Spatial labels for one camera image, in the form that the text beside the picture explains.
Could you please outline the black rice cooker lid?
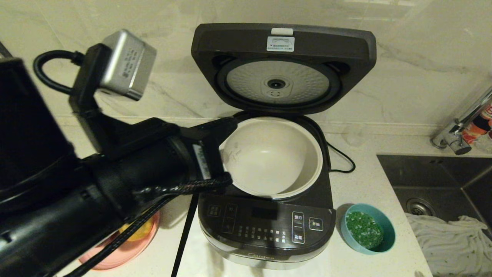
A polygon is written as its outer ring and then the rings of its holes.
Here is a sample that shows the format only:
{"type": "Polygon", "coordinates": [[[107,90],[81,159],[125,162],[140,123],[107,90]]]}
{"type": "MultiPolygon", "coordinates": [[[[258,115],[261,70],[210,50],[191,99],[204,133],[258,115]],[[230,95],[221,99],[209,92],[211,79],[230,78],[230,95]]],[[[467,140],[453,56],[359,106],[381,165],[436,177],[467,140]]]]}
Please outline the black rice cooker lid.
{"type": "Polygon", "coordinates": [[[376,65],[367,30],[281,23],[202,23],[191,54],[227,105],[250,112],[323,112],[376,65]]]}

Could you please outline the chopped green vegetables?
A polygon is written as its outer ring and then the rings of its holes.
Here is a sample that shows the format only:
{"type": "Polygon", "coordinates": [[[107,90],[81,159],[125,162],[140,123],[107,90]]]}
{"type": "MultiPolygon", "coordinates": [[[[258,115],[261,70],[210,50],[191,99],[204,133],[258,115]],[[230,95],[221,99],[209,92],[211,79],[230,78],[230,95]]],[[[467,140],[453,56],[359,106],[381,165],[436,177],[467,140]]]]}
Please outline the chopped green vegetables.
{"type": "Polygon", "coordinates": [[[355,241],[368,250],[379,247],[383,241],[383,228],[369,214],[350,212],[346,216],[346,226],[355,241]]]}

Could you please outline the teal bowl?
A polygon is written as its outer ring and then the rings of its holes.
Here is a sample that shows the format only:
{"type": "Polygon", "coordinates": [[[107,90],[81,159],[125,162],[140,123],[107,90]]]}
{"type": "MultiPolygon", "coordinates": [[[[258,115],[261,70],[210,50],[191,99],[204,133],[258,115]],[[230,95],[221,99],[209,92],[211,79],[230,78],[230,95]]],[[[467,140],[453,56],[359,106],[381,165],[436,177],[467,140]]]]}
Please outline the teal bowl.
{"type": "Polygon", "coordinates": [[[342,213],[339,226],[340,226],[341,236],[343,240],[346,242],[346,244],[348,244],[353,250],[361,254],[367,254],[367,255],[383,254],[391,250],[396,241],[395,228],[393,227],[390,219],[383,212],[381,212],[381,210],[369,204],[360,203],[360,204],[350,205],[346,209],[346,211],[342,213]],[[379,245],[379,247],[376,247],[375,249],[372,250],[368,250],[362,247],[360,244],[358,244],[355,241],[355,239],[350,235],[348,228],[346,226],[346,216],[348,216],[350,212],[363,212],[369,214],[383,228],[384,238],[382,243],[379,245]]]}

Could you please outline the white inner pot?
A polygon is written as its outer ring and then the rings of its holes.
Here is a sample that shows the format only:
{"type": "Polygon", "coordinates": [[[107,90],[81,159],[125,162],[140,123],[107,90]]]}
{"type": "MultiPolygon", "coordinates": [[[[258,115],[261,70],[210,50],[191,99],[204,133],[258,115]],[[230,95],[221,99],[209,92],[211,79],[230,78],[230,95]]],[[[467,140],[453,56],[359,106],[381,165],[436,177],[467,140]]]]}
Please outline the white inner pot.
{"type": "Polygon", "coordinates": [[[314,135],[300,124],[277,117],[240,122],[219,150],[234,186],[266,199],[304,193],[323,167],[321,146],[314,135]]]}

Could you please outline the black rice cooker base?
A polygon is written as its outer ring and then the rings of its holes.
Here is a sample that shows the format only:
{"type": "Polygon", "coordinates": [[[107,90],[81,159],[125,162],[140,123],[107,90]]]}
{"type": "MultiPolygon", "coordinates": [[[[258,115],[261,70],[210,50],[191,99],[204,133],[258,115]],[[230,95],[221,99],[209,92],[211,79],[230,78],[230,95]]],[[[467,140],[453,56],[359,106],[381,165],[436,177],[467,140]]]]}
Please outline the black rice cooker base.
{"type": "Polygon", "coordinates": [[[323,167],[313,186],[286,199],[266,199],[244,193],[234,184],[202,193],[198,220],[213,249],[225,259],[263,269],[291,269],[320,254],[336,225],[325,136],[315,121],[304,115],[238,112],[238,124],[255,117],[277,117],[306,128],[321,146],[323,167]]]}

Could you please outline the yellow pear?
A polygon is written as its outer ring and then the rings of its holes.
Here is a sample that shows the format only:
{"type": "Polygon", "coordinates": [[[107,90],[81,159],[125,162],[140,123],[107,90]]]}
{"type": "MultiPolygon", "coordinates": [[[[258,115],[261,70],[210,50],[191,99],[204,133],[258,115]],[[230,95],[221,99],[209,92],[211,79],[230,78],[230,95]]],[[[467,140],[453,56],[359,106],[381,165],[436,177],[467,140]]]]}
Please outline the yellow pear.
{"type": "MultiPolygon", "coordinates": [[[[131,225],[132,224],[124,224],[121,228],[119,228],[118,232],[122,234],[124,231],[130,228],[131,225]]],[[[128,241],[135,242],[135,241],[142,240],[150,233],[152,228],[153,228],[153,222],[151,220],[148,220],[128,238],[128,241]]]]}

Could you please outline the pink plate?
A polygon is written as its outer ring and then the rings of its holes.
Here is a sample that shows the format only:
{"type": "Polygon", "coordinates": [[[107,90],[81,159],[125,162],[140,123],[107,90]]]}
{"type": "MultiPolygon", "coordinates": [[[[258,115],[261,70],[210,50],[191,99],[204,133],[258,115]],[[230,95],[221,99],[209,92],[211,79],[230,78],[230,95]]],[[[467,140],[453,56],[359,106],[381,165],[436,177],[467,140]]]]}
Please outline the pink plate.
{"type": "MultiPolygon", "coordinates": [[[[157,212],[150,220],[153,222],[153,228],[145,238],[135,242],[130,242],[128,240],[125,241],[114,252],[112,252],[104,260],[94,266],[92,270],[111,270],[128,263],[132,259],[136,258],[138,255],[140,255],[149,246],[158,231],[160,214],[157,212]]],[[[83,256],[81,256],[79,258],[79,262],[82,264],[86,263],[86,261],[98,254],[100,251],[102,251],[102,249],[104,249],[104,247],[115,240],[118,235],[120,235],[118,231],[114,232],[111,236],[107,237],[106,240],[98,244],[96,247],[93,247],[93,249],[89,250],[83,256]]]]}

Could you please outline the round sink drain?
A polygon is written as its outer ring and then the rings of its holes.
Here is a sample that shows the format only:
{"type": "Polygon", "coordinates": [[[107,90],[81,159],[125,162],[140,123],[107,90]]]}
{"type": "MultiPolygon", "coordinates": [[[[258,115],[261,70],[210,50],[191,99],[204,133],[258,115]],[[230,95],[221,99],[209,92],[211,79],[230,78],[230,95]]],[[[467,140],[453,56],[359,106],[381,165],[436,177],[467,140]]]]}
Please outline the round sink drain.
{"type": "Polygon", "coordinates": [[[432,205],[421,198],[410,198],[406,202],[406,210],[413,215],[437,216],[432,205]]]}

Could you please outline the steel sink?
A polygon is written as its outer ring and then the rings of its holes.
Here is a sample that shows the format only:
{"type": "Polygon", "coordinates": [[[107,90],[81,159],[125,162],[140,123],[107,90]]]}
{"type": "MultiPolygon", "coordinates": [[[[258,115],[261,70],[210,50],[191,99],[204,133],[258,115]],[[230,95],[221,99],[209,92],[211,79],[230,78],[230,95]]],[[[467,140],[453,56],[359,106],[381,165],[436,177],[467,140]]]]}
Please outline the steel sink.
{"type": "Polygon", "coordinates": [[[446,222],[466,215],[485,223],[484,233],[492,240],[492,158],[389,154],[377,158],[406,214],[407,200],[421,198],[435,209],[435,217],[446,222]]]}

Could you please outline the chrome faucet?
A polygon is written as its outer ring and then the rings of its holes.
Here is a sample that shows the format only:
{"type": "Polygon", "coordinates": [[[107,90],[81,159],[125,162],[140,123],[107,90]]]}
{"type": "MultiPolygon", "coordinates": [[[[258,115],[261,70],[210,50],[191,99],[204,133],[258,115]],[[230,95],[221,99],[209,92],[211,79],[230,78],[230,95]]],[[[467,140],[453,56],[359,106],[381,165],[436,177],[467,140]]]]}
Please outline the chrome faucet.
{"type": "Polygon", "coordinates": [[[429,139],[431,145],[440,150],[449,147],[456,155],[469,153],[472,147],[466,142],[462,133],[490,102],[492,102],[492,85],[464,113],[450,121],[441,131],[432,135],[429,139]]]}

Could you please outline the white crumpled cloth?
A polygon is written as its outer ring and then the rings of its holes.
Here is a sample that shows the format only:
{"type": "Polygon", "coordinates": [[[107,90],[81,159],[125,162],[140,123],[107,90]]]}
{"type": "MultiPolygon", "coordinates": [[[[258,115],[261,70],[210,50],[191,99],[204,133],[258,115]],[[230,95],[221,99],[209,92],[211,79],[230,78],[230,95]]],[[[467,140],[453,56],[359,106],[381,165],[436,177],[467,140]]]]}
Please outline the white crumpled cloth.
{"type": "Polygon", "coordinates": [[[492,277],[487,225],[462,215],[457,221],[406,214],[434,277],[492,277]]]}

